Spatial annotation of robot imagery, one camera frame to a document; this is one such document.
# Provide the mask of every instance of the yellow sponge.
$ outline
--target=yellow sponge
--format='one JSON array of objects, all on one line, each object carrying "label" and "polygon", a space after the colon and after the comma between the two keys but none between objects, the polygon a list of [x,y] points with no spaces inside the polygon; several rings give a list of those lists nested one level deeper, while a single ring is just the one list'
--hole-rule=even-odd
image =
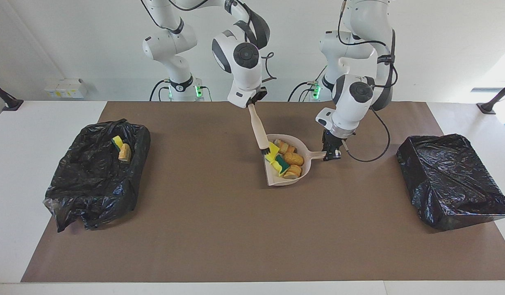
[{"label": "yellow sponge", "polygon": [[265,159],[278,171],[279,177],[284,176],[285,172],[290,168],[290,165],[278,154],[280,148],[274,143],[269,142],[269,149],[271,151],[265,155]]},{"label": "yellow sponge", "polygon": [[265,155],[265,159],[267,162],[272,163],[276,160],[276,155],[280,151],[280,148],[277,147],[274,143],[269,142],[269,150],[271,150],[267,155]]},{"label": "yellow sponge", "polygon": [[121,150],[121,147],[123,146],[123,141],[121,140],[120,136],[116,136],[111,141],[119,152]]}]

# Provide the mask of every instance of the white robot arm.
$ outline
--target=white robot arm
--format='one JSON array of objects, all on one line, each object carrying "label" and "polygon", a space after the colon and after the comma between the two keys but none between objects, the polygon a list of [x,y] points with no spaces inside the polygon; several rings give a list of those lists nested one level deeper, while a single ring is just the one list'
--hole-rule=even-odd
[{"label": "white robot arm", "polygon": [[189,64],[176,54],[198,44],[194,30],[174,13],[174,8],[192,11],[208,6],[220,6],[238,20],[230,29],[213,39],[212,51],[219,66],[234,76],[228,101],[238,107],[249,108],[258,146],[262,153],[267,154],[269,143],[254,109],[254,104],[267,95],[266,88],[262,87],[262,63],[259,53],[259,50],[267,45],[271,34],[265,20],[240,0],[145,1],[156,25],[164,30],[148,37],[143,48],[147,56],[167,66],[173,97],[188,98],[196,93]]},{"label": "white robot arm", "polygon": [[[351,31],[326,32],[320,48],[328,60],[322,83],[332,94],[336,109],[323,109],[316,121],[323,125],[323,150],[326,161],[339,159],[339,147],[352,136],[371,107],[385,108],[393,96],[395,32],[388,20],[388,0],[344,0],[342,21]],[[378,53],[376,77],[348,74],[341,58],[369,58],[373,48]]]},{"label": "white robot arm", "polygon": [[187,60],[177,56],[198,44],[193,28],[176,15],[174,6],[168,0],[145,2],[155,24],[163,29],[143,41],[145,55],[166,66],[172,99],[195,101],[198,97],[196,78],[192,75]]}]

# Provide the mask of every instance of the black band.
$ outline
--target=black band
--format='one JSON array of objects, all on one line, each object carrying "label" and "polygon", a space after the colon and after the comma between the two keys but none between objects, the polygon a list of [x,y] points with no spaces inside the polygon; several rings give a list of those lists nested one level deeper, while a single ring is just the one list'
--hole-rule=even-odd
[{"label": "black band", "polygon": [[325,88],[327,88],[327,89],[331,90],[331,92],[333,92],[334,84],[329,83],[329,81],[327,81],[325,79],[325,75],[322,77],[322,84],[325,86]]},{"label": "black band", "polygon": [[337,91],[336,93],[333,93],[334,104],[337,104],[338,101],[340,100],[340,97],[342,97],[342,92],[344,91],[344,84],[346,84],[346,75],[341,75],[336,82]]},{"label": "black band", "polygon": [[225,10],[230,13],[230,8],[236,0],[225,0]]},{"label": "black band", "polygon": [[224,34],[225,37],[234,37],[236,39],[236,36],[234,36],[234,34],[230,30],[224,30],[221,33]]},{"label": "black band", "polygon": [[185,92],[185,90],[192,85],[192,82],[194,82],[194,77],[191,75],[189,80],[179,84],[171,81],[171,86],[174,87],[177,92]]},{"label": "black band", "polygon": [[[391,56],[395,56],[395,41],[396,41],[396,34],[395,30],[393,30],[393,42],[391,44]],[[387,78],[386,85],[391,85],[393,83],[393,64],[389,65],[389,76]],[[393,87],[388,87],[384,88],[382,90],[382,93],[378,97],[378,99],[373,103],[372,107],[374,111],[379,111],[385,107],[391,102],[393,99]]]},{"label": "black band", "polygon": [[212,50],[214,57],[221,63],[223,70],[227,73],[231,73],[232,71],[230,69],[229,61],[225,57],[225,54],[223,53],[223,50],[221,49],[221,46],[216,39],[213,39]]},{"label": "black band", "polygon": [[183,19],[180,18],[180,25],[178,26],[178,28],[176,30],[171,30],[171,29],[167,29],[167,30],[174,35],[178,35],[179,33],[182,32],[184,27],[185,27],[185,23],[183,22]]},{"label": "black band", "polygon": [[249,12],[250,18],[251,18],[251,23],[253,24],[252,26],[254,27],[254,31],[256,33],[256,47],[258,49],[262,49],[267,46],[267,43],[269,43],[269,37],[271,36],[271,29],[269,28],[269,25],[267,22],[260,17],[257,13],[252,11],[246,4],[244,4],[245,9]]},{"label": "black band", "polygon": [[376,60],[376,63],[379,64],[381,62],[393,63],[393,62],[395,62],[395,56],[394,55],[390,55],[390,54],[379,56],[378,60]]},{"label": "black band", "polygon": [[249,41],[253,43],[254,46],[258,47],[258,41],[256,41],[256,36],[254,35],[253,30],[251,30],[251,27],[249,27],[249,25],[246,22],[244,22],[243,20],[239,20],[234,25],[241,28],[245,32],[247,39],[249,39]]},{"label": "black band", "polygon": [[368,76],[365,76],[364,78],[367,79],[367,84],[369,86],[371,86],[372,88],[374,88],[374,86],[376,85],[375,79],[373,77],[368,77]]}]

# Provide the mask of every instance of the white wall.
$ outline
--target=white wall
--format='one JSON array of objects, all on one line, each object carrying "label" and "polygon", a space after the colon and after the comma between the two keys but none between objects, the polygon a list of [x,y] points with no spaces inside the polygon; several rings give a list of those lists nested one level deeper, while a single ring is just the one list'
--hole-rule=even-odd
[{"label": "white wall", "polygon": [[[271,42],[262,53],[276,52],[269,68],[279,79],[266,84],[268,99],[286,99],[324,66],[318,40],[336,28],[341,1],[248,4],[271,27]],[[395,100],[460,99],[505,53],[505,0],[397,0],[390,13],[400,73]],[[181,15],[199,39],[198,47],[182,55],[215,98],[225,99],[232,78],[219,69],[210,46],[234,19],[217,7]],[[87,99],[145,100],[167,76],[141,50],[142,40],[156,30],[138,0],[0,0],[0,85],[17,97],[48,99],[45,81],[61,69],[65,77],[88,84]],[[373,75],[374,58],[352,62],[352,72]]]}]

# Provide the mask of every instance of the bread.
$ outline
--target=bread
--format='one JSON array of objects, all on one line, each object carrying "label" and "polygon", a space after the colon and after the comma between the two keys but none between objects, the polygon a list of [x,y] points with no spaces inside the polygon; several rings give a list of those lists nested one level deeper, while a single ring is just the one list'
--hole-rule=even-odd
[{"label": "bread", "polygon": [[294,146],[290,146],[287,142],[279,139],[275,140],[275,145],[280,148],[279,153],[282,155],[285,155],[286,153],[294,153],[296,151]]},{"label": "bread", "polygon": [[302,168],[298,165],[291,165],[286,171],[284,179],[297,179],[302,175]]},{"label": "bread", "polygon": [[132,152],[130,150],[130,146],[124,143],[121,146],[120,153],[118,155],[118,159],[123,162],[130,162],[130,158],[132,157]]},{"label": "bread", "polygon": [[303,157],[301,155],[298,155],[297,153],[285,153],[284,160],[289,165],[298,165],[298,166],[303,165]]}]

